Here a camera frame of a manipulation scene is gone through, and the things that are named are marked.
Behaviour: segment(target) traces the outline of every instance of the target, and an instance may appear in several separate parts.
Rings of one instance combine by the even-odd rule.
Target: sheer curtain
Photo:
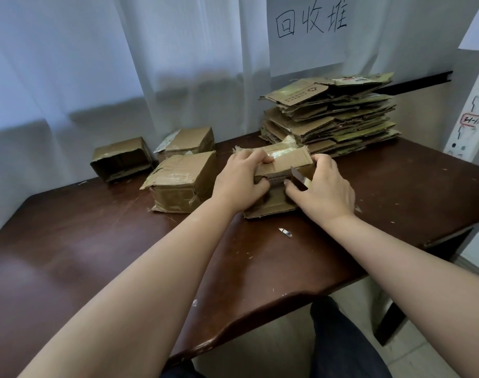
[[[479,0],[356,0],[348,60],[271,78],[266,0],[0,0],[0,228],[29,196],[95,176],[95,147],[179,127],[257,130],[294,78],[451,70]]]

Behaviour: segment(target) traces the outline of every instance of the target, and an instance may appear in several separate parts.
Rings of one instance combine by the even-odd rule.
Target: wooden table
[[[220,164],[234,145],[264,144],[255,134],[219,143]],[[449,259],[479,223],[476,165],[404,139],[336,161],[355,188],[358,216],[412,245]],[[184,218],[150,212],[153,200],[139,191],[144,178],[112,185],[96,178],[40,193],[0,231],[0,377],[19,373],[73,314]],[[301,212],[255,221],[237,215],[211,259],[168,364],[365,275]],[[392,310],[377,337],[390,337],[402,319],[402,312]]]

